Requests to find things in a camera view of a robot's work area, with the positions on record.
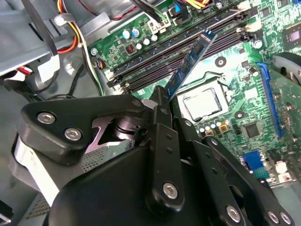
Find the blue pcie slot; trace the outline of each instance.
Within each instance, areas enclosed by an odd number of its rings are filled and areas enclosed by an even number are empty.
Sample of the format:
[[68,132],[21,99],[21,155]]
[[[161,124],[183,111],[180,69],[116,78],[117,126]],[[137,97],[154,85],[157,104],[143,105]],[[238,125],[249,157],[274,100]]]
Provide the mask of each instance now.
[[267,96],[269,111],[272,115],[272,120],[274,123],[275,131],[276,131],[278,137],[282,138],[283,134],[282,134],[282,130],[280,127],[279,118],[277,116],[275,102],[273,99],[268,66],[264,63],[257,63],[257,65],[261,69],[261,78],[262,78],[262,82],[263,82],[263,87],[264,87],[265,94]]

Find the ram slot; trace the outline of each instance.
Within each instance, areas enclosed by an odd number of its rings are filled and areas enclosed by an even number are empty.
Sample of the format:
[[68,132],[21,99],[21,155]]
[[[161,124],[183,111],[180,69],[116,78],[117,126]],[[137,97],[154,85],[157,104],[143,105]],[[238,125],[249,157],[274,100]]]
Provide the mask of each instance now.
[[[239,33],[236,33],[235,35],[232,34],[229,36],[223,35],[219,39],[216,40],[216,42],[212,45],[212,47],[207,51],[207,53],[204,55],[203,59],[206,59],[210,56],[215,55],[216,53],[219,53],[221,51],[224,51],[232,46],[235,46],[242,41],[248,41],[244,40],[244,35],[241,35]],[[181,61],[184,57],[179,57],[177,59],[174,59],[172,62],[168,62],[168,67],[165,65],[162,65],[162,67],[158,68],[156,71],[150,72],[146,74],[145,76],[141,76],[139,78],[135,78],[134,80],[128,80],[127,88],[125,88],[125,93],[134,93],[140,89],[143,89],[144,87],[151,85],[157,81],[160,81],[161,79],[172,75],[178,66],[180,65]]]
[[177,35],[172,39],[158,45],[157,47],[145,52],[141,56],[133,59],[132,61],[116,68],[114,70],[113,78],[120,80],[123,76],[131,74],[141,68],[144,68],[146,64],[152,64],[162,57],[166,57],[166,52],[177,52],[179,48],[191,44],[197,38],[197,36],[205,29],[214,30],[217,28],[223,29],[230,24],[239,24],[246,18],[246,14],[239,11],[226,11],[220,15],[210,18],[204,21],[202,24],[189,29],[185,33]]

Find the motherboard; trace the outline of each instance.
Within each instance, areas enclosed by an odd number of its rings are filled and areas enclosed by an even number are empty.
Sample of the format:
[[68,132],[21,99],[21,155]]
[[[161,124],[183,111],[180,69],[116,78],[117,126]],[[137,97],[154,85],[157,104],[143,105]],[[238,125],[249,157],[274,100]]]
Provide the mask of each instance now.
[[183,117],[200,137],[219,139],[255,177],[271,185],[300,179],[301,88],[273,69],[273,56],[301,55],[298,0],[218,0],[188,8],[185,18],[171,0],[158,8],[168,18],[161,25],[143,15],[90,47],[109,84],[149,98],[210,28],[217,39],[177,93]]

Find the hex bolt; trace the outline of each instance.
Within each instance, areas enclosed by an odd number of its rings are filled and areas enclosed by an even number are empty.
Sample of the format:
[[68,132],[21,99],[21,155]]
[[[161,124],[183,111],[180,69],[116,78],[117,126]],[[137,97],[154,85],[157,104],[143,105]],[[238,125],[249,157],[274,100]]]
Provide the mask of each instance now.
[[42,112],[38,114],[37,119],[43,124],[52,124],[55,122],[55,116],[48,112]]
[[76,128],[69,128],[65,130],[65,137],[72,141],[78,141],[81,139],[81,132]]
[[240,215],[239,215],[238,211],[233,206],[227,206],[226,209],[227,209],[227,213],[228,213],[229,217],[231,217],[231,219],[234,222],[239,223]]
[[268,211],[268,214],[269,218],[271,218],[274,223],[279,224],[278,217],[272,211]]
[[163,191],[164,194],[170,199],[176,199],[178,197],[178,190],[176,187],[171,183],[165,183],[163,184]]
[[288,225],[292,224],[290,218],[285,213],[280,212],[280,216],[284,220],[284,222],[286,222]]

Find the cpu socket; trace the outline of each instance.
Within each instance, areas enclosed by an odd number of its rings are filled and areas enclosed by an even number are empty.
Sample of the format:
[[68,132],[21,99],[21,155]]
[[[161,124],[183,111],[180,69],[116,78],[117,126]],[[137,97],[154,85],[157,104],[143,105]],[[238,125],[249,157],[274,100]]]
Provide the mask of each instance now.
[[177,97],[182,116],[194,123],[229,111],[223,87],[217,79],[186,90]]

